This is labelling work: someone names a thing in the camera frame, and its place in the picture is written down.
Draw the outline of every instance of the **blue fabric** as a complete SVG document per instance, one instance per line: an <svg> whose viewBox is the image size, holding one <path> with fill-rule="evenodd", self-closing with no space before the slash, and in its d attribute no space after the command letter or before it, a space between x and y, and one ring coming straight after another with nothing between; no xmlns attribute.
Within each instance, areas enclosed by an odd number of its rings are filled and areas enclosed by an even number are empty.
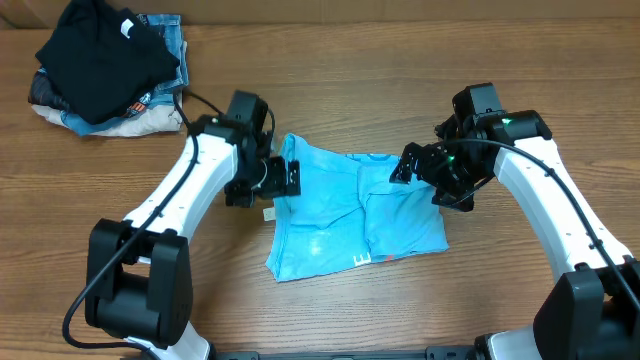
<svg viewBox="0 0 640 360"><path fill-rule="evenodd" d="M142 96L138 102L148 109L158 105L173 105L172 92L174 89L189 85L189 75L187 73L186 47L184 46L184 36L180 27L180 15L138 15L140 21L150 28L158 31L164 38L167 50L180 60L180 65L176 68L176 78L171 81L158 84L153 93ZM76 134L80 136L89 135L98 131L104 131L114 126L120 125L127 118L137 115L138 112L131 110L126 116L114 117L101 124L91 125L84 121L78 114L62 111L60 119Z"/></svg>
<svg viewBox="0 0 640 360"><path fill-rule="evenodd" d="M391 184L399 158L340 155L295 135L281 155L300 162L301 195L276 198L276 233L267 267L276 281L448 249L433 187L415 177Z"/></svg>

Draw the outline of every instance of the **wall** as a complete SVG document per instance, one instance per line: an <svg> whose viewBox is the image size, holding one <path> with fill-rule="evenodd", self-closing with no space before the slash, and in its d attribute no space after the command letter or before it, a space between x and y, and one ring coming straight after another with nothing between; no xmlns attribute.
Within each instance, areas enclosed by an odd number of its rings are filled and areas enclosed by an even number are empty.
<svg viewBox="0 0 640 360"><path fill-rule="evenodd" d="M4 0L19 28L52 28L69 0ZM178 13L185 24L638 17L638 0L107 0L134 12Z"/></svg>

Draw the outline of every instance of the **wooden table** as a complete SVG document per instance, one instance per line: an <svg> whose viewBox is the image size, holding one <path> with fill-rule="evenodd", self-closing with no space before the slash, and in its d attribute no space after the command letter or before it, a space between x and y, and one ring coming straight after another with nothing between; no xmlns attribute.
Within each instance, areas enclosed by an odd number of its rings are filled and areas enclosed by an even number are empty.
<svg viewBox="0 0 640 360"><path fill-rule="evenodd" d="M259 93L287 132L341 153L399 154L432 133L466 85L493 81L505 108L535 109L575 182L636 254L640 222L640 20L212 26L185 29L192 89L226 108ZM88 235L156 187L182 134L78 138L26 102L49 31L0 32L0 358L112 359L60 335L84 285ZM205 111L186 101L187 114ZM476 210L443 210L446 253L277 284L261 202L216 198L191 246L192 321L222 351L420 349L529 324L552 288L522 211L497 182ZM108 341L78 314L72 332Z"/></svg>

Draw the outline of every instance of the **white cloth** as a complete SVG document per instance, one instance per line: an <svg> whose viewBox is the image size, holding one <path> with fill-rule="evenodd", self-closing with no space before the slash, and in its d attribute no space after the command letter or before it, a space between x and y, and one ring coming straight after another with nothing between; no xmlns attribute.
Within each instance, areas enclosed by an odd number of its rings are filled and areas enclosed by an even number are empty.
<svg viewBox="0 0 640 360"><path fill-rule="evenodd" d="M179 95L178 99L178 103L182 106L182 95ZM41 105L31 105L31 108L48 122L67 127L62 122L60 110ZM135 137L163 131L180 131L181 125L182 117L180 117L175 106L157 105L123 121L117 126L90 135Z"/></svg>

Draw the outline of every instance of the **clothing label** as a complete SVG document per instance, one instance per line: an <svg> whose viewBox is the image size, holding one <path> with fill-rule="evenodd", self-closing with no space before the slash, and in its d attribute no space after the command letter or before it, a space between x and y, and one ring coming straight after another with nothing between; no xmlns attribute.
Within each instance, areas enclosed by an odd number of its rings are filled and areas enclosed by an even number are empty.
<svg viewBox="0 0 640 360"><path fill-rule="evenodd" d="M131 39L129 37L129 29L131 29L133 27L133 22L131 22L131 20L126 19L125 21L122 22L122 25L120 25L120 32L122 33L122 35L126 36L127 39Z"/></svg>
<svg viewBox="0 0 640 360"><path fill-rule="evenodd" d="M268 208L262 210L264 221L273 221L276 219L276 208Z"/></svg>

